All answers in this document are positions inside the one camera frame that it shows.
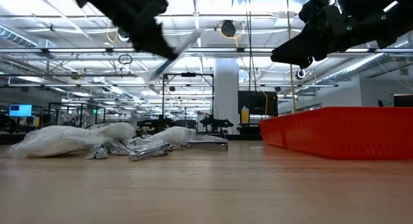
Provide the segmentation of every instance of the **red basket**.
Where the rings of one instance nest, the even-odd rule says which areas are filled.
[[[284,131],[289,148],[309,154],[335,159],[413,156],[413,108],[328,107],[263,123],[261,131],[266,142],[271,143],[271,133]]]
[[[259,122],[263,141],[271,146],[288,148],[285,139],[283,117],[273,117]]]

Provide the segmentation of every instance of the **white column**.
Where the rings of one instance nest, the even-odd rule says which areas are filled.
[[[238,88],[239,72],[237,59],[215,59],[215,107],[216,119],[228,119],[234,124],[234,131],[239,123]]]

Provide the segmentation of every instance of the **wooden floor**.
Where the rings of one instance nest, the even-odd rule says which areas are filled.
[[[412,161],[334,161],[260,142],[140,162],[83,156],[2,153],[0,223],[413,223]]]

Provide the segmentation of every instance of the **white plastic bag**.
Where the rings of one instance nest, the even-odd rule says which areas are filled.
[[[109,137],[114,141],[124,141],[128,143],[135,136],[135,127],[129,123],[113,123],[106,127],[93,128],[94,132],[101,133],[104,137]]]
[[[159,132],[153,136],[146,138],[145,140],[132,139],[130,143],[138,142],[153,142],[157,140],[163,140],[171,144],[174,148],[178,148],[180,143],[189,141],[195,136],[196,130],[188,129],[185,127],[171,127],[162,132]]]
[[[44,158],[88,150],[112,140],[102,133],[76,127],[50,126],[35,130],[6,149],[14,158]]]

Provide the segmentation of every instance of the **blue screen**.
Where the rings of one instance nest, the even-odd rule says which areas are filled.
[[[31,117],[32,105],[10,105],[8,115],[10,117]]]

